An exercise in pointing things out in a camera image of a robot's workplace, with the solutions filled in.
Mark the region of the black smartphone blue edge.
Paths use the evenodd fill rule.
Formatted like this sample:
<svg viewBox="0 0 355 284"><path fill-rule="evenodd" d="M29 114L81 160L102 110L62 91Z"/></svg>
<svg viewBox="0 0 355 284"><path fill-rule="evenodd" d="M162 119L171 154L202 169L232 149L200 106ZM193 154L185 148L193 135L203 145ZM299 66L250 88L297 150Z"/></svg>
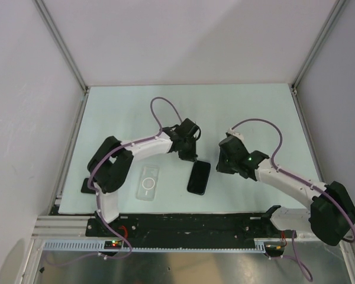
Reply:
<svg viewBox="0 0 355 284"><path fill-rule="evenodd" d="M204 195L210 171L211 164L209 162L199 160L194 162L187 185L187 191L195 195Z"/></svg>

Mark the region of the clear magsafe phone case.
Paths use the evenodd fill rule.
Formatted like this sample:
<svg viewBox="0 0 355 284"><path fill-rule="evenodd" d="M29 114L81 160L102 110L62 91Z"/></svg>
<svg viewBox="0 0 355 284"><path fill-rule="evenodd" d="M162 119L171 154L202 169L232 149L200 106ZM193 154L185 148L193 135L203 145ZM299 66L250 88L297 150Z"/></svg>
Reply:
<svg viewBox="0 0 355 284"><path fill-rule="evenodd" d="M159 178L157 166L144 166L136 193L136 198L142 201L153 201L156 195L156 186Z"/></svg>

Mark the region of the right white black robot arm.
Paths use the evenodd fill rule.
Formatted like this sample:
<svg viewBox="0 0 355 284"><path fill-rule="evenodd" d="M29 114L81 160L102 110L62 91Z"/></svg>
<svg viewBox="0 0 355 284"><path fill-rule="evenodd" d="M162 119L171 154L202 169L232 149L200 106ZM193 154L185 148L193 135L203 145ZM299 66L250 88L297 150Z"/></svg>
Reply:
<svg viewBox="0 0 355 284"><path fill-rule="evenodd" d="M313 233L325 244L336 246L340 241L355 242L355 206L346 187L336 181L330 184L311 182L280 168L274 168L269 156L237 146L222 146L217 164L221 173L239 174L272 186L303 205L302 209L279 206L262 221L262 232L275 237L281 231Z"/></svg>

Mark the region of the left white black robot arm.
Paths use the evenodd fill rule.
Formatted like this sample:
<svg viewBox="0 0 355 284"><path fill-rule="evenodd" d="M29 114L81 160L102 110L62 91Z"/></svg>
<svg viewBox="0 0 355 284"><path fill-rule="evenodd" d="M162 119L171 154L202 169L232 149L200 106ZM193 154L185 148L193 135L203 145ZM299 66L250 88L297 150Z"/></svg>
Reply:
<svg viewBox="0 0 355 284"><path fill-rule="evenodd" d="M117 190L125 183L132 163L173 152L183 161L195 162L198 157L196 137L165 129L157 136L136 141L124 142L114 136L104 140L87 165L90 173L87 186L96 192L96 211L102 218L98 226L100 231L112 236L119 230Z"/></svg>

